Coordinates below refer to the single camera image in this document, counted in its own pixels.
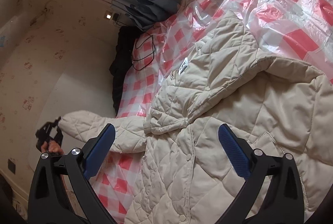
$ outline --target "black cloth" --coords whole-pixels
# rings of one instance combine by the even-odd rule
[[[141,34],[142,31],[136,26],[123,26],[118,33],[116,58],[109,68],[110,73],[113,75],[112,99],[116,114],[118,114],[120,101],[123,95],[125,75],[132,67],[132,51],[134,43]]]

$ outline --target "jacket button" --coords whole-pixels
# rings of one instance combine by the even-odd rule
[[[180,216],[179,216],[179,220],[182,221],[182,222],[185,221],[185,220],[186,220],[186,216],[184,216],[184,215],[180,215]]]

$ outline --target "dark wall outlet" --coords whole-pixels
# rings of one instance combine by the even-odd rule
[[[10,159],[8,159],[8,169],[15,174],[16,165]]]

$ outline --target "red and white checkered sheet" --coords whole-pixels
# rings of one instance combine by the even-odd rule
[[[144,42],[149,35],[143,34],[138,40],[133,58],[144,59],[134,63],[135,67],[140,69],[151,64],[141,71],[133,67],[128,71],[118,117],[145,116],[164,78],[171,70],[179,68],[189,49],[216,27],[227,10],[232,10],[243,20],[260,48],[308,61],[333,81],[332,5],[333,0],[183,0],[176,15],[148,31],[154,38],[154,56],[151,55],[152,40]],[[104,169],[104,173],[115,181],[118,174],[114,169]],[[133,187],[132,179],[128,181],[129,188]],[[103,197],[108,200],[118,197],[110,185],[106,188],[109,190]],[[119,202],[123,205],[122,212],[126,212],[130,202],[126,200],[123,204],[122,197]],[[108,204],[107,208],[113,213],[117,205],[112,208]]]

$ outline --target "silver pivot bolt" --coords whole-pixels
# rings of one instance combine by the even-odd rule
[[[256,156],[262,156],[263,152],[262,152],[262,150],[260,150],[260,149],[255,149],[255,150],[254,150],[254,154],[255,154]]]
[[[286,158],[289,159],[289,160],[292,160],[292,159],[293,159],[292,155],[289,154],[289,153],[286,154]]]
[[[48,153],[43,153],[42,155],[41,155],[41,159],[46,159],[46,158],[48,158],[49,157],[49,154]]]
[[[72,150],[72,155],[78,155],[81,152],[79,148],[75,148]]]

